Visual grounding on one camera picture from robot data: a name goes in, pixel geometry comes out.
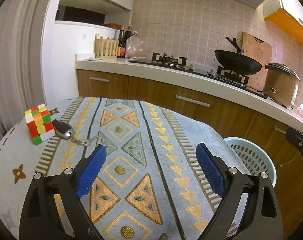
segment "brown flower pattern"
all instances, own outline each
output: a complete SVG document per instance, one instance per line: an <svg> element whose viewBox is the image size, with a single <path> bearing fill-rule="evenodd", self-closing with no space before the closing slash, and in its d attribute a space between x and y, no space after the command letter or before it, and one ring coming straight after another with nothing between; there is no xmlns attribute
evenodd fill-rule
<svg viewBox="0 0 303 240"><path fill-rule="evenodd" d="M21 164L18 169L13 169L13 174L15 176L14 183L16 184L19 179L25 179L26 175L23 173L23 165Z"/></svg>
<svg viewBox="0 0 303 240"><path fill-rule="evenodd" d="M57 107L53 110L48 110L48 112L50 113L50 116L52 116L53 114L60 114L60 112L57 110Z"/></svg>

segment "rubik's cube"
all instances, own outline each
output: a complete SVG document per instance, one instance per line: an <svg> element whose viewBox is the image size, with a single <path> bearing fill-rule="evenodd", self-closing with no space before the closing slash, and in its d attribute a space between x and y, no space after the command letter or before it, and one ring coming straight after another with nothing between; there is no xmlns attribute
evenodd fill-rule
<svg viewBox="0 0 303 240"><path fill-rule="evenodd" d="M35 145L55 136L50 113L44 104L27 110L25 119Z"/></svg>

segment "dark green stripe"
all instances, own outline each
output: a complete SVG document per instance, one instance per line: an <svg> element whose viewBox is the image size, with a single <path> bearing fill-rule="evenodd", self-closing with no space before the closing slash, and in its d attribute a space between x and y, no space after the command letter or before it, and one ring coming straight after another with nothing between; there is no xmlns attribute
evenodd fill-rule
<svg viewBox="0 0 303 240"><path fill-rule="evenodd" d="M170 194L170 191L169 191L169 188L168 188L168 184L166 182L166 179L165 179L165 175L163 173L163 170L161 168L161 165L160 165L160 162L159 162L159 158L158 158L158 155L157 155L157 152L156 152L156 149L155 149L155 145L154 145L154 141L152 139L152 134L151 134L151 131L150 131L150 128L149 128L149 125L148 125L148 122L147 122L147 119L145 117L145 113L144 113L144 109L140 103L140 101L138 101L139 103L139 106L140 108L142 109L142 114L143 114L143 118L145 120L145 123L146 123L146 127L147 127L147 131L148 131L148 136L149 136L149 139L151 141L151 148L152 148L152 151L154 153L154 157L155 157L155 160L156 160L156 163L157 163L157 166L158 166L158 169L159 169L159 174L160 174L160 177L161 177L161 180L164 184L164 188L165 188L165 191L166 191L166 194L167 194L167 198L168 198L168 201L169 201L169 204L170 204L170 207L171 207L171 210L173 212L173 216L175 218L175 221L176 221L176 225L178 227L178 231L179 231L179 234L180 234L180 237L182 240L187 240L185 234L184 234L184 230L181 226L181 223L179 221L179 217L178 217L178 214L177 214L177 211L176 211L176 208L175 208L175 205L173 203L173 198Z"/></svg>
<svg viewBox="0 0 303 240"><path fill-rule="evenodd" d="M101 103L101 102L102 102L102 98L100 98L100 100L99 100L98 106L97 106L97 108L96 108L96 110L95 110L95 113L94 113L94 115L93 115L93 119L92 119L92 121L91 121L91 123L90 123L90 128L88 129L88 134L87 134L87 140L90 138L91 129L92 129L92 126L93 126L93 123L94 123L94 120L95 120L95 117L96 117L96 114L97 114L97 110L98 110L98 108L100 107L100 103ZM87 151L87 146L84 146L82 158L85 158L85 156L86 156L86 151Z"/></svg>

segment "plastic bag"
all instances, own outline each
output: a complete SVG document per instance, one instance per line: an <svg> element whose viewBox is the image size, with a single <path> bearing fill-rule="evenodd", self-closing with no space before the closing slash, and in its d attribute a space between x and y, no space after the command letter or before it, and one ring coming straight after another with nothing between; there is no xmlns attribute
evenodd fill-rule
<svg viewBox="0 0 303 240"><path fill-rule="evenodd" d="M143 51L143 42L139 36L131 36L126 41L126 58L129 59L146 59Z"/></svg>

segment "table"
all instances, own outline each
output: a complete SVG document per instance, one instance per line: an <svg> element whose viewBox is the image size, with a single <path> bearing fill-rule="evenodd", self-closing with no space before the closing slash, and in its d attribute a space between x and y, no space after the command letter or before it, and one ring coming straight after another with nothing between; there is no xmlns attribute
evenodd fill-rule
<svg viewBox="0 0 303 240"><path fill-rule="evenodd" d="M0 218L17 239L33 175L74 167L98 144L106 147L107 159L81 201L104 239L197 239L221 200L197 163L195 149L201 142L227 166L248 174L211 127L150 103L77 97L48 109L52 120L71 124L78 139L98 138L88 147L58 137L35 146L25 119L4 136ZM73 235L59 195L55 201L66 231ZM228 235L236 232L245 201L244 196Z"/></svg>

